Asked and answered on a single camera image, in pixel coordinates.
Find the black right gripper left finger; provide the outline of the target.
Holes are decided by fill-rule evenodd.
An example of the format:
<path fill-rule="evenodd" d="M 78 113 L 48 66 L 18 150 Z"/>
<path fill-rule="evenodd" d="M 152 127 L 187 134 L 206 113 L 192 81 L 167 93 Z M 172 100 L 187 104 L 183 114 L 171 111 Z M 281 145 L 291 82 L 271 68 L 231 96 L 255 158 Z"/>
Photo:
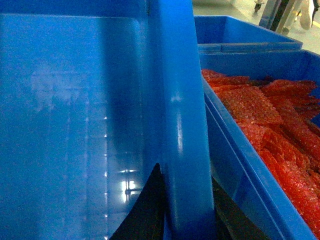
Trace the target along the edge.
<path fill-rule="evenodd" d="M 131 211 L 110 237 L 112 240 L 162 240 L 166 212 L 166 186 L 156 163 Z"/>

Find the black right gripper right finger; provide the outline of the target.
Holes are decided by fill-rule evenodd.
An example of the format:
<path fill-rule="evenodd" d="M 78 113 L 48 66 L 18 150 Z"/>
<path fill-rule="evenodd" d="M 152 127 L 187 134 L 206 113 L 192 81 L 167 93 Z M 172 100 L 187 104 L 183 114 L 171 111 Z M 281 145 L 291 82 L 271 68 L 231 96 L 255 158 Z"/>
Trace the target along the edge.
<path fill-rule="evenodd" d="M 225 190 L 212 178 L 215 208 L 216 238 L 218 240 L 268 240 L 237 206 Z"/>

